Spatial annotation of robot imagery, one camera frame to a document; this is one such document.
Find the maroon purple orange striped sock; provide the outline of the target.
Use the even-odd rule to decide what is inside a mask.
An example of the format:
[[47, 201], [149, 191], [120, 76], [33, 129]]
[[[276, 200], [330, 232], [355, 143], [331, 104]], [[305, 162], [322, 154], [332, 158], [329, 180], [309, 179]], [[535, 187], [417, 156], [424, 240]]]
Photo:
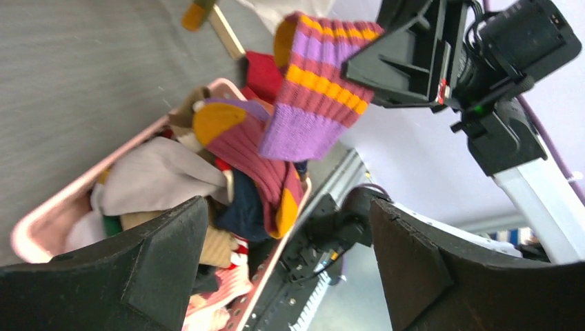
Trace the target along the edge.
[[383, 33], [370, 21], [288, 15], [278, 25], [274, 60], [284, 80], [259, 146], [284, 161], [322, 158], [367, 109], [374, 93], [341, 77], [342, 63]]

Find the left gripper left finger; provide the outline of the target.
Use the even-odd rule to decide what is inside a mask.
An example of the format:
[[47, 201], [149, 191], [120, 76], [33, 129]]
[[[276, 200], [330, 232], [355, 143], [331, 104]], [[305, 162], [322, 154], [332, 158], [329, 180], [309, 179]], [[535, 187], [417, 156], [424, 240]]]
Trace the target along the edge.
[[2, 330], [180, 330], [208, 226], [195, 197], [47, 263], [1, 268]]

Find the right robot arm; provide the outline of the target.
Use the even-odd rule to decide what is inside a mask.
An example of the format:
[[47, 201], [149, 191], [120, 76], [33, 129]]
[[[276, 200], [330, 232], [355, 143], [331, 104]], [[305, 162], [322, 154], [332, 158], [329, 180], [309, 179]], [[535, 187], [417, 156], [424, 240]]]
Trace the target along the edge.
[[390, 175], [416, 201], [486, 204], [474, 160], [536, 232], [554, 263], [584, 259], [584, 204], [540, 125], [518, 96], [572, 61], [582, 45], [552, 1], [516, 1], [492, 12], [477, 1], [384, 1], [384, 32], [341, 65], [396, 115], [367, 116], [364, 133], [392, 159]]

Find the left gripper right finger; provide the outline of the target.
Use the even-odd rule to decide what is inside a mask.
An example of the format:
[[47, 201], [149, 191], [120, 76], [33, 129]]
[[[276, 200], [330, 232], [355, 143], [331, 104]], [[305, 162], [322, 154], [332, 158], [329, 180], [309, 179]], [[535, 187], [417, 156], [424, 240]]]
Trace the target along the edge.
[[370, 223], [394, 330], [583, 330], [584, 264], [489, 250], [387, 201]]

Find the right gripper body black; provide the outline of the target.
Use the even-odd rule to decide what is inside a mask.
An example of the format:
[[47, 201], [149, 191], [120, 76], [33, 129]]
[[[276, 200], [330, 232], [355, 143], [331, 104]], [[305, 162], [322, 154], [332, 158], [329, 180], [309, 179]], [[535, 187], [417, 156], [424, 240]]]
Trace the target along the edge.
[[575, 59], [582, 43], [552, 1], [516, 1], [479, 11], [464, 35], [451, 128], [487, 176], [547, 159], [538, 131], [517, 97]]

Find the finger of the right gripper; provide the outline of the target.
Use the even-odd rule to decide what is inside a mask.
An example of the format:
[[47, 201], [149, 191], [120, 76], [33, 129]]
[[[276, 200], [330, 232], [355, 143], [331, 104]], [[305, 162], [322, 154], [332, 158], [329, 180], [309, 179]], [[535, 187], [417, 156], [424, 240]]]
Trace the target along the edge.
[[382, 1], [377, 24], [384, 33], [342, 64], [342, 77], [381, 107], [444, 109], [457, 85], [462, 1]]

